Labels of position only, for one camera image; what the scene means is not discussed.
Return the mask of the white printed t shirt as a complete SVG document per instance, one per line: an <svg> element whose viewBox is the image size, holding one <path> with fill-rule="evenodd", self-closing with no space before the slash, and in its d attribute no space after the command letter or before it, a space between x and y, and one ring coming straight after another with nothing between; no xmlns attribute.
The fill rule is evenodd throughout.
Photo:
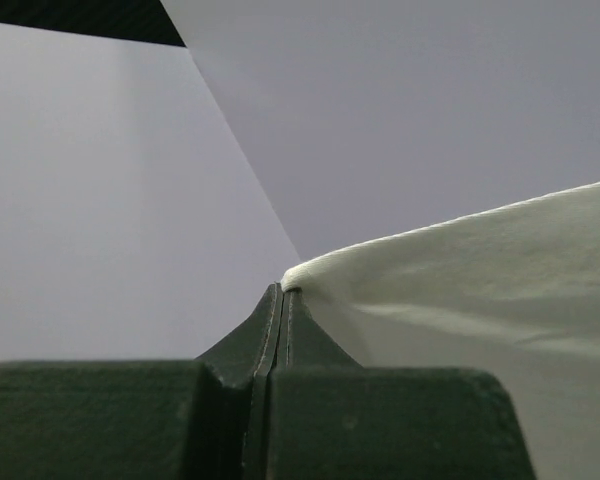
<svg viewBox="0 0 600 480"><path fill-rule="evenodd" d="M600 182L289 269L366 366L454 366L510 392L543 479L600 479Z"/></svg>

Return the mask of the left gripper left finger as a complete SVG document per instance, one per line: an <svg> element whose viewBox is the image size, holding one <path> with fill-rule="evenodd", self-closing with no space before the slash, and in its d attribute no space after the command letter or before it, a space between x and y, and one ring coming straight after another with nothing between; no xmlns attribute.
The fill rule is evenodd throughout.
<svg viewBox="0 0 600 480"><path fill-rule="evenodd" d="M238 479L282 295L194 359L0 362L0 479Z"/></svg>

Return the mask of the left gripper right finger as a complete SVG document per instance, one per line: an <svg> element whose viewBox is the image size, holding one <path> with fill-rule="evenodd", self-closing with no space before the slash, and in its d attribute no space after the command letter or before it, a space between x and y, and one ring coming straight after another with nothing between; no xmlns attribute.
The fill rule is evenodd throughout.
<svg viewBox="0 0 600 480"><path fill-rule="evenodd" d="M253 380L248 479L531 479L512 400L491 374L365 368L278 293Z"/></svg>

